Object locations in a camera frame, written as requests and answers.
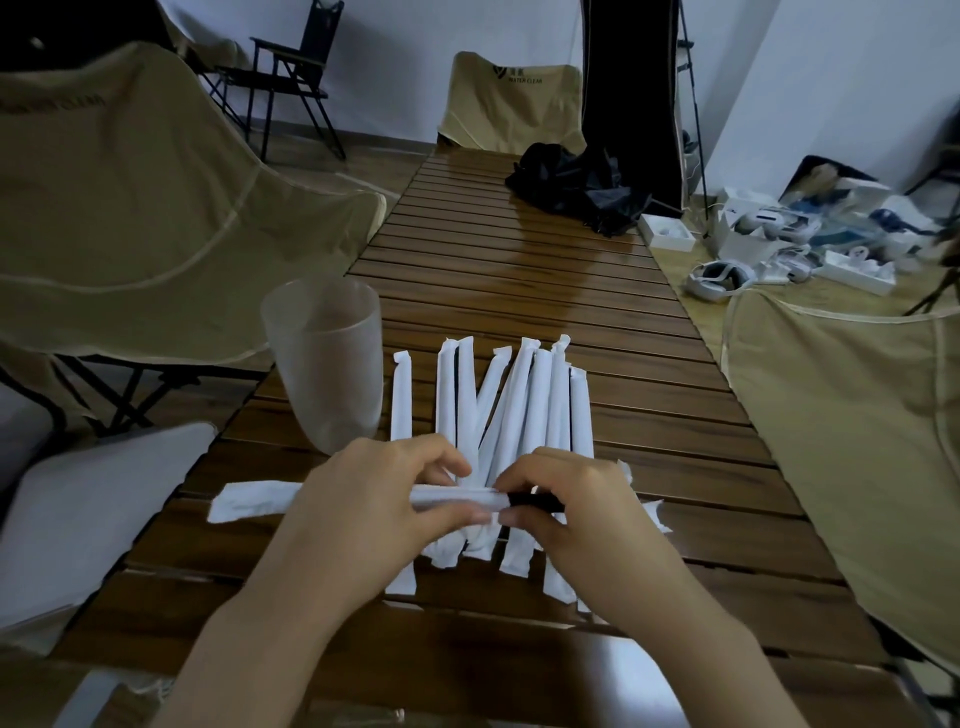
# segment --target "hand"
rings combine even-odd
[[[470,472],[443,435],[354,440],[307,476],[245,589],[299,600],[307,610],[323,605],[343,621],[427,544],[490,522],[488,511],[469,502],[414,511],[415,482],[453,485],[444,469]]]
[[[529,531],[594,614],[646,646],[675,621],[669,616],[695,619],[719,609],[614,463],[537,448],[494,487],[512,492],[534,485],[564,503],[566,525],[528,506],[501,511],[500,522]]]

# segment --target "person's left hand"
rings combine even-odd
[[[415,482],[453,485],[470,465],[440,434],[391,443],[358,439],[314,470],[297,493],[245,590],[333,610],[342,621],[441,536],[490,522],[470,502],[417,513]]]

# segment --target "person's right hand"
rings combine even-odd
[[[696,619],[718,606],[615,463],[537,448],[494,487],[512,492],[535,485],[563,502],[566,525],[530,506],[501,511],[499,520],[533,535],[594,614],[646,643],[678,613]]]

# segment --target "tripod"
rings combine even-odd
[[[960,268],[947,268],[947,272],[944,273],[944,277],[929,296],[926,296],[922,301],[917,303],[913,308],[904,313],[904,316],[913,316],[913,314],[920,311],[921,313],[929,313],[933,310],[933,306],[940,300],[940,297],[944,294],[948,288],[953,286],[953,290],[956,293],[957,301],[960,302]]]

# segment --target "translucent cup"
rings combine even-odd
[[[260,306],[276,367],[303,433],[333,454],[372,437],[383,405],[380,298],[351,278],[293,280]]]

